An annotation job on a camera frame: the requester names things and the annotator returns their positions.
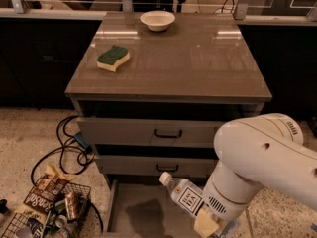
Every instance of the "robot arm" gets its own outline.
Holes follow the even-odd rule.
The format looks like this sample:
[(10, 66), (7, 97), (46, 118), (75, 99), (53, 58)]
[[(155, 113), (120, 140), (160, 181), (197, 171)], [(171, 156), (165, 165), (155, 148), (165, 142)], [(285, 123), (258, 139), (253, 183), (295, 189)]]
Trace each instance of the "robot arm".
[(203, 189), (205, 204), (230, 221), (267, 186), (317, 210), (317, 153), (302, 144), (300, 127), (286, 115), (226, 123), (214, 139), (219, 162)]

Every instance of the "green scrubbing pad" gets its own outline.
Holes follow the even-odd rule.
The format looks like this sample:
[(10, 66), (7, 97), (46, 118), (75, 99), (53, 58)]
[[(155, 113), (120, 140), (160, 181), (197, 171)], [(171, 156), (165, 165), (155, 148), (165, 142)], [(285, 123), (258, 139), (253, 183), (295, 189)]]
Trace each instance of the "green scrubbing pad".
[(129, 50), (120, 46), (112, 46), (97, 59), (98, 67), (115, 72), (117, 68), (130, 58)]

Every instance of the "bottle label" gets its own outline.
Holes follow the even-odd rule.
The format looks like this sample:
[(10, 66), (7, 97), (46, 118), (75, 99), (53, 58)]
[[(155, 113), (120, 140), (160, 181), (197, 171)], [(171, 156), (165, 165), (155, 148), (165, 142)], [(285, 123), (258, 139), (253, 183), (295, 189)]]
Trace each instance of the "bottle label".
[(202, 204), (202, 197), (189, 186), (184, 190), (182, 196), (179, 197), (178, 202), (190, 213), (196, 215), (200, 205)]

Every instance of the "floor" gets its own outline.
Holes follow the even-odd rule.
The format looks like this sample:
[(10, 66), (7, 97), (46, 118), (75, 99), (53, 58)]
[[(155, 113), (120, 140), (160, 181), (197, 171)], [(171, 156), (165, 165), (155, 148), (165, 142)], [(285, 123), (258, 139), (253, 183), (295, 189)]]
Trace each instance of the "floor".
[[(68, 9), (56, 0), (40, 1), (44, 8)], [(225, 2), (226, 0), (187, 0), (183, 5), (183, 12), (217, 12)], [(0, 199), (7, 199), (9, 208), (8, 213), (0, 214), (0, 234), (32, 187), (30, 175), (35, 163), (43, 155), (60, 146), (55, 131), (58, 123), (71, 115), (76, 113), (73, 110), (0, 107)], [(317, 139), (312, 135), (307, 123), (299, 121), (299, 124), (304, 132), (304, 146), (317, 151)], [(75, 120), (68, 124), (68, 133), (74, 134), (78, 131)], [(76, 154), (69, 153), (63, 160), (70, 172), (80, 170), (75, 159)], [(59, 153), (51, 155), (36, 169), (35, 177), (38, 178), (44, 173), (47, 163), (58, 166), (58, 161)], [(109, 211), (110, 189), (95, 163), (73, 182), (91, 187), (91, 200), (104, 219)], [(312, 223), (317, 223), (315, 211), (278, 191), (264, 188), (241, 215), (235, 237), (313, 238), (317, 237), (317, 232), (311, 228)], [(90, 209), (80, 238), (100, 235), (98, 217), (94, 210)]]

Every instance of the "brown snack package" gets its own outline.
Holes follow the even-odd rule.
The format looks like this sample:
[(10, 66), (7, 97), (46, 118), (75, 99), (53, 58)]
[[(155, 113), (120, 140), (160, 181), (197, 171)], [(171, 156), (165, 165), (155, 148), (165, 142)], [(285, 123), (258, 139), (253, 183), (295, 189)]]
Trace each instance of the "brown snack package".
[(60, 168), (48, 164), (44, 176), (15, 212), (45, 224), (47, 215), (62, 190), (75, 178), (76, 175), (65, 174)]

